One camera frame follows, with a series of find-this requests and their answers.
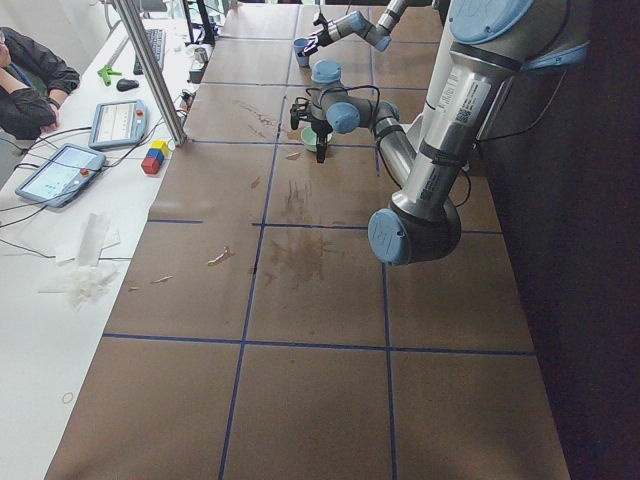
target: person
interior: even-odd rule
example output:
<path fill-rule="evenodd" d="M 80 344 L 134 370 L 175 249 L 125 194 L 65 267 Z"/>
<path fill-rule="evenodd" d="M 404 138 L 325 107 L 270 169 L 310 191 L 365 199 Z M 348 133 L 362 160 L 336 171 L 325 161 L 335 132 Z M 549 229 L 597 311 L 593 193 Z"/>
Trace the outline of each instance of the person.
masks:
<path fill-rule="evenodd" d="M 0 127 L 17 140 L 34 140 L 60 126 L 60 106 L 80 75 L 47 47 L 0 28 Z"/>

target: green bowl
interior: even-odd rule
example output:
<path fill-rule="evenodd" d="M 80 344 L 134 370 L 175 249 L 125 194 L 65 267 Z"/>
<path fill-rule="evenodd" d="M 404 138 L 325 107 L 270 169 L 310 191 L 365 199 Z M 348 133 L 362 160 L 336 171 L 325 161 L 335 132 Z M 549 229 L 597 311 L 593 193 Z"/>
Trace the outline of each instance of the green bowl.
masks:
<path fill-rule="evenodd" d="M 311 127 L 304 127 L 302 129 L 302 133 L 300 134 L 300 138 L 302 138 L 302 143 L 304 143 L 304 148 L 309 150 L 310 152 L 316 151 L 316 139 L 318 136 L 316 132 L 314 132 Z M 331 134 L 327 136 L 327 143 L 331 142 Z"/>

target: black fabric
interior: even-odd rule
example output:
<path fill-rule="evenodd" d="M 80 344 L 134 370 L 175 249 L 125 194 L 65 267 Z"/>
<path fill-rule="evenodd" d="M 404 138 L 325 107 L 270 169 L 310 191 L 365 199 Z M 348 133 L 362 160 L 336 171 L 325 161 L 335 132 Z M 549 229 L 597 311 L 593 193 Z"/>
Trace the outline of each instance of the black fabric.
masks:
<path fill-rule="evenodd" d="M 2 27 L 11 60 L 18 67 L 37 75 L 47 90 L 71 93 L 80 83 L 80 75 L 51 50 L 15 30 Z M 40 127 L 55 122 L 49 102 L 35 88 L 23 88 L 9 94 L 0 88 L 0 127 L 19 140 L 35 139 Z"/>

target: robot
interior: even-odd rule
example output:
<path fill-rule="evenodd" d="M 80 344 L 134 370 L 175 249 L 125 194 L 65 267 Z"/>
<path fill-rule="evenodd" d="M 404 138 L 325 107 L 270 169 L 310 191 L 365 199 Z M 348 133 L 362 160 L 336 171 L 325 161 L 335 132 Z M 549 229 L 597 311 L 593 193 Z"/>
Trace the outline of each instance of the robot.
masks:
<path fill-rule="evenodd" d="M 319 13 L 314 25 L 321 28 L 300 55 L 354 33 L 384 51 L 408 5 L 393 0 L 376 25 L 357 11 L 336 21 Z M 360 87 L 341 83 L 338 63 L 314 64 L 311 98 L 292 105 L 292 128 L 311 123 L 320 163 L 329 133 L 368 128 L 401 186 L 369 221 L 369 243 L 381 262 L 436 260 L 456 248 L 461 224 L 449 192 L 467 154 L 491 128 L 516 75 L 584 61 L 590 14 L 588 0 L 452 0 L 424 110 L 408 126 L 395 105 L 350 95 Z"/>

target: white table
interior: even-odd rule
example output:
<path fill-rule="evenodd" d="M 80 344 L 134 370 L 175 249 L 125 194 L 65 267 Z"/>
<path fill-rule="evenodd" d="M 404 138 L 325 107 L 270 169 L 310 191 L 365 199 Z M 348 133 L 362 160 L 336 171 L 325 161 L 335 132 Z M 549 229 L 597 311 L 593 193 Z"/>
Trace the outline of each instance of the white table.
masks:
<path fill-rule="evenodd" d="M 167 30 L 164 75 L 172 97 L 183 90 L 193 91 L 187 83 L 191 58 L 184 47 L 184 22 L 152 21 L 147 27 Z M 118 92 L 113 77 L 106 87 L 97 71 L 104 66 L 126 32 L 120 25 L 105 43 L 82 76 L 80 88 L 62 106 L 60 130 L 89 126 L 95 106 L 100 102 L 142 99 L 149 109 L 149 129 L 160 119 L 159 109 L 144 76 L 132 74 L 134 52 L 131 42 L 113 65 L 126 78 L 135 78 L 140 87 Z M 170 140 L 161 125 L 152 139 Z M 57 146 L 69 142 L 86 146 L 89 135 L 61 135 L 52 138 Z M 140 167 L 149 144 L 136 149 L 118 167 L 97 177 L 90 187 L 63 209 L 47 208 L 22 223 L 0 228 L 0 238 L 53 255 L 59 245 L 77 240 L 90 213 L 106 214 L 111 228 L 117 229 L 120 243 L 105 249 L 103 256 L 133 255 L 149 206 L 166 170 L 147 176 Z M 108 161 L 119 158 L 127 149 L 108 153 Z M 45 142 L 33 150 L 48 157 L 54 149 Z M 25 162 L 44 160 L 28 155 Z M 0 210 L 28 203 L 14 189 L 31 173 L 17 170 L 0 191 Z M 35 212 L 27 206 L 0 212 L 7 224 Z M 115 277 L 106 291 L 75 308 L 68 294 L 38 293 L 48 279 L 55 278 L 69 265 L 44 259 L 0 243 L 0 479 L 32 480 L 44 477 L 56 452 L 69 416 L 78 397 L 116 295 L 129 266 L 128 261 L 111 262 Z"/>

